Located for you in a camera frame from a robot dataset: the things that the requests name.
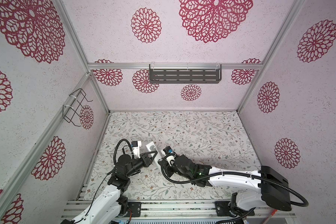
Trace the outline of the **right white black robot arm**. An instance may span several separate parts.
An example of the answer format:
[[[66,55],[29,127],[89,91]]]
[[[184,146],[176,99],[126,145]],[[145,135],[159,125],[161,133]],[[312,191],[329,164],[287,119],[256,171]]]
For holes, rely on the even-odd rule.
[[[292,206],[309,206],[307,199],[291,189],[288,180],[269,166],[253,171],[226,170],[196,164],[185,155],[173,153],[160,159],[158,164],[164,178],[174,184],[243,189],[243,193],[233,193],[229,202],[229,211],[234,217],[258,207],[291,211]]]

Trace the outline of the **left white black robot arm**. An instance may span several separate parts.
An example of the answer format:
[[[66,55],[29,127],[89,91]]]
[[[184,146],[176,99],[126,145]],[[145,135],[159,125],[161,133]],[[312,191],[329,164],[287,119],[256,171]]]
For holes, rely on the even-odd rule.
[[[100,195],[95,193],[90,206],[72,220],[63,220],[62,224],[110,224],[116,217],[125,216],[129,211],[128,198],[123,194],[128,189],[130,177],[158,162],[156,147],[146,153],[135,155],[140,141],[129,142],[121,139],[113,151],[114,168],[107,173],[110,179]]]

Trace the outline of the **white remote control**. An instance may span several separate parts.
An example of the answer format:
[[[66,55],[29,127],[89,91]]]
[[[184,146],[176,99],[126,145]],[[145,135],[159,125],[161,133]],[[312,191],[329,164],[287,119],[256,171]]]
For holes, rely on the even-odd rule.
[[[148,152],[151,153],[152,158],[154,159],[154,164],[156,165],[156,167],[158,169],[161,168],[161,165],[159,164],[159,162],[162,161],[162,156],[161,153],[159,152],[159,150],[157,149],[155,143],[153,141],[151,141],[150,143],[148,143],[146,145],[146,149]]]

